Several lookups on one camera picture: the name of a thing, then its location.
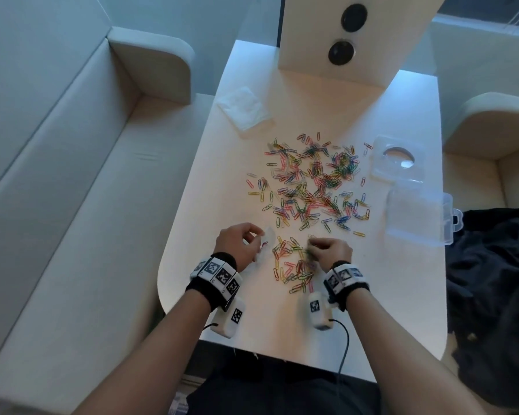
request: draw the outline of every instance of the tabletop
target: tabletop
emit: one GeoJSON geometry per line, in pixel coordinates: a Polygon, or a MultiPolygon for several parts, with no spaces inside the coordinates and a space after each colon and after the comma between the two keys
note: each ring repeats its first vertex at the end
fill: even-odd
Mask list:
{"type": "MultiPolygon", "coordinates": [[[[305,133],[316,140],[319,132],[321,144],[330,141],[331,145],[356,146],[361,170],[338,192],[353,191],[350,201],[365,194],[370,206],[369,220],[352,218],[348,222],[353,231],[365,237],[334,225],[330,236],[342,238],[353,247],[352,262],[367,277],[374,296],[440,359],[447,335],[444,248],[408,244],[385,235],[385,201],[391,183],[370,176],[371,150],[362,156],[364,143],[373,144],[379,134],[420,143],[426,149],[424,183],[442,191],[436,77],[400,71],[383,90],[281,71],[277,69],[277,58],[275,47],[235,42],[216,100],[247,86],[273,120],[245,135],[239,134],[214,101],[159,266],[158,293],[163,309],[167,313],[180,298],[190,272],[213,251],[215,239],[225,227],[250,221],[272,227],[284,239],[292,236],[301,245],[306,244],[309,234],[328,235],[321,222],[303,231],[299,230],[299,220],[291,221],[290,227],[281,223],[278,229],[272,210],[262,211],[270,203],[268,195],[264,202],[257,195],[248,195],[258,189],[246,182],[251,179],[246,174],[253,173],[265,177],[275,194],[277,189],[288,186],[272,179],[266,164],[277,159],[264,155],[267,144],[277,138],[300,152],[305,145],[297,137],[305,133]],[[361,187],[363,177],[366,182],[361,187]]],[[[322,161],[326,165],[330,159],[323,156],[322,161]]],[[[275,195],[274,205],[280,201],[278,198],[275,195]]],[[[206,330],[201,339],[336,372],[346,344],[344,330],[339,325],[328,331],[314,329],[306,312],[307,294],[289,294],[292,283],[277,282],[273,267],[274,257],[270,256],[242,273],[244,282],[238,294],[246,303],[246,311],[236,335],[226,339],[206,330]]],[[[319,274],[312,282],[315,291],[324,291],[319,274]]],[[[334,310],[333,317],[350,331],[350,349],[342,373],[374,381],[348,315],[334,310]]]]}

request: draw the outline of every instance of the wristband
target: wristband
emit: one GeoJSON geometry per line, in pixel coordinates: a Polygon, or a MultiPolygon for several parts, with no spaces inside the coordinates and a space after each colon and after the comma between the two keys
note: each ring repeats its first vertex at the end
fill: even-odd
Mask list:
{"type": "Polygon", "coordinates": [[[228,253],[214,253],[200,261],[190,274],[187,291],[200,292],[210,302],[211,311],[217,307],[226,311],[242,285],[240,274],[226,261],[236,262],[228,253]]]}
{"type": "Polygon", "coordinates": [[[346,298],[352,291],[357,288],[369,291],[369,284],[358,267],[346,261],[336,262],[325,274],[323,284],[329,292],[329,301],[338,303],[342,312],[346,310],[346,298]]]}

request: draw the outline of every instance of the person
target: person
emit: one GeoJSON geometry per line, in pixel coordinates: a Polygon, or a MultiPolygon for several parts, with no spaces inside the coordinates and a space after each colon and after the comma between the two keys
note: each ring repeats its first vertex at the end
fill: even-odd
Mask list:
{"type": "MultiPolygon", "coordinates": [[[[263,234],[251,223],[221,230],[212,258],[240,272],[254,260],[263,234]]],[[[342,240],[311,238],[308,243],[309,254],[326,273],[335,265],[351,262],[352,249],[342,240]]],[[[167,413],[208,316],[218,305],[227,304],[221,294],[208,289],[208,282],[201,281],[199,277],[191,280],[165,318],[90,393],[75,415],[167,413]]],[[[390,413],[483,415],[470,391],[386,312],[368,283],[354,284],[363,285],[346,287],[336,296],[353,323],[390,413]]],[[[298,388],[262,387],[262,381],[243,383],[217,376],[189,395],[189,414],[374,414],[362,405],[361,394],[347,399],[343,388],[337,398],[334,383],[318,380],[303,381],[298,388]]]]}

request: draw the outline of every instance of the wire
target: wire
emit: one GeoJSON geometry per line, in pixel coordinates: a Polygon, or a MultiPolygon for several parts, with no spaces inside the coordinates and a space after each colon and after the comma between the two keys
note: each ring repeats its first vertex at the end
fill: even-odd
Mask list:
{"type": "Polygon", "coordinates": [[[341,321],[336,319],[329,319],[329,321],[338,323],[346,331],[346,349],[344,350],[344,355],[342,356],[340,367],[338,367],[338,374],[336,375],[336,398],[338,399],[340,404],[340,372],[342,371],[342,366],[344,365],[344,360],[346,359],[346,354],[348,353],[348,347],[350,346],[350,334],[348,333],[348,329],[346,329],[346,326],[344,326],[344,324],[341,321]]]}
{"type": "Polygon", "coordinates": [[[207,328],[212,327],[212,326],[219,326],[219,323],[210,323],[209,325],[204,326],[204,328],[202,330],[206,330],[207,328]]]}

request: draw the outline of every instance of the black round hole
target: black round hole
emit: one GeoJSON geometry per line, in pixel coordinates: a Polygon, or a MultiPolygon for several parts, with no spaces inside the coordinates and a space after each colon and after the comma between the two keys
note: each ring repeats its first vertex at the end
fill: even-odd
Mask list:
{"type": "Polygon", "coordinates": [[[340,23],[346,32],[357,32],[367,21],[367,8],[363,4],[352,4],[344,13],[340,23]]]}
{"type": "Polygon", "coordinates": [[[353,58],[355,52],[350,42],[338,41],[329,49],[329,61],[334,65],[347,64],[353,58]]]}

